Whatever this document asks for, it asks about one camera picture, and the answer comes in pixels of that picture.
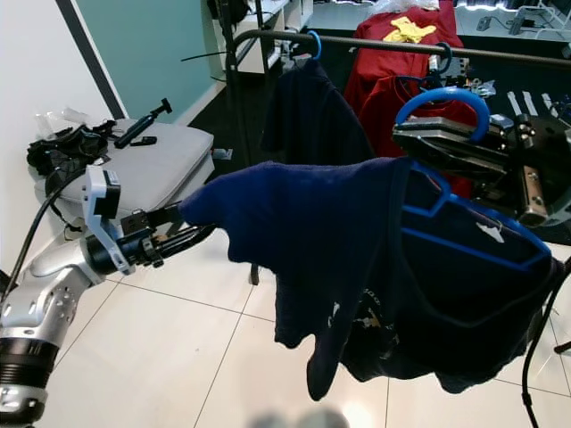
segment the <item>gray cushion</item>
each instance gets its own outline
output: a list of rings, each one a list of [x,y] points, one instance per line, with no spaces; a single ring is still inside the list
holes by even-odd
[[[135,122],[133,119],[118,120],[115,129],[126,130]],[[138,208],[153,210],[168,202],[209,155],[214,139],[200,129],[156,122],[135,141],[143,136],[156,136],[157,144],[118,150],[109,143],[107,154],[111,161],[103,165],[119,176],[120,209],[129,212]],[[62,192],[62,198],[81,203],[81,186],[84,184],[84,178],[78,178]],[[38,182],[36,188],[44,191],[44,181]]]

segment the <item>blue hanger hook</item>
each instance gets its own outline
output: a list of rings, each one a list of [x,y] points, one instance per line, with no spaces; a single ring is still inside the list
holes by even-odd
[[[397,125],[404,122],[410,114],[421,105],[437,100],[458,100],[472,107],[476,111],[478,123],[471,140],[480,141],[484,138],[490,127],[490,109],[488,109],[485,101],[478,95],[457,87],[439,87],[415,96],[404,104],[399,114],[396,115]]]
[[[315,38],[315,41],[318,44],[318,54],[313,57],[314,60],[318,60],[319,58],[321,58],[321,37],[319,37],[319,34],[313,31],[312,29],[309,30],[307,34],[311,34],[313,38]]]

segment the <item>teal wall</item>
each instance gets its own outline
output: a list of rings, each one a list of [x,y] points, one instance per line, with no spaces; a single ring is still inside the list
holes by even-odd
[[[210,75],[219,75],[216,62],[208,58],[180,62],[216,51],[205,4],[205,0],[78,0],[129,117],[145,115],[167,97],[173,112],[158,120],[172,122],[214,83]]]

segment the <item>black metal clothing rack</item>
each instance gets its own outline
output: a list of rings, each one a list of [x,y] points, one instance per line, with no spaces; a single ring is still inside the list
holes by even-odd
[[[307,34],[297,34],[284,31],[272,31],[263,29],[263,13],[261,9],[261,0],[256,0],[256,15],[258,26],[260,29],[253,29],[245,31],[239,34],[236,38],[232,34],[232,24],[230,21],[230,10],[228,5],[228,0],[219,0],[220,13],[219,21],[220,26],[224,29],[224,37],[226,39],[226,76],[227,76],[227,86],[230,96],[230,105],[233,106],[235,111],[236,127],[238,129],[238,135],[240,138],[240,143],[244,148],[244,160],[245,166],[249,167],[252,165],[252,153],[250,150],[250,143],[248,140],[247,129],[245,125],[245,114],[244,114],[244,102],[242,94],[240,91],[240,77],[238,73],[238,65],[244,60],[245,56],[250,52],[256,41],[263,38],[268,38],[272,40],[290,40],[293,42],[311,42],[314,40],[313,36]],[[360,38],[350,38],[350,37],[333,37],[333,36],[321,36],[322,44],[337,44],[346,45],[347,47],[361,47],[367,49],[377,49],[384,51],[400,51],[400,52],[410,52],[414,54],[437,54],[441,56],[446,55],[446,49],[444,47],[436,45],[420,45],[420,44],[407,44],[407,43],[389,43],[377,40],[367,40]],[[244,48],[237,52],[238,47],[245,43]],[[264,52],[264,44],[261,44],[262,48],[262,63],[264,74],[268,78],[268,57],[267,53]],[[557,68],[562,70],[569,70],[571,72],[571,61],[570,60],[560,60],[555,58],[544,58],[540,56],[523,55],[519,53],[504,53],[504,52],[494,52],[494,51],[484,51],[477,49],[465,49],[465,48],[452,48],[452,55],[460,58],[492,58],[498,61],[505,62],[518,62],[525,65],[533,65],[538,67],[547,68]],[[258,284],[258,267],[252,265],[251,269],[251,282],[252,284]],[[557,353],[565,352],[571,349],[571,342],[559,345],[555,351]]]

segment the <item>robotic arm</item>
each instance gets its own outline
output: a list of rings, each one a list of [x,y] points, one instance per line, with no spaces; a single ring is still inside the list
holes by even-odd
[[[571,218],[571,131],[551,119],[519,116],[513,129],[491,125],[485,138],[442,118],[409,119],[393,139],[411,156],[441,171],[467,177],[474,199],[525,226]],[[84,216],[93,235],[36,258],[0,312],[0,424],[29,427],[40,419],[54,361],[87,288],[135,265],[163,259],[205,239],[214,226],[190,226],[172,237],[157,226],[180,220],[177,205],[115,218],[120,185],[112,172],[88,167]]]

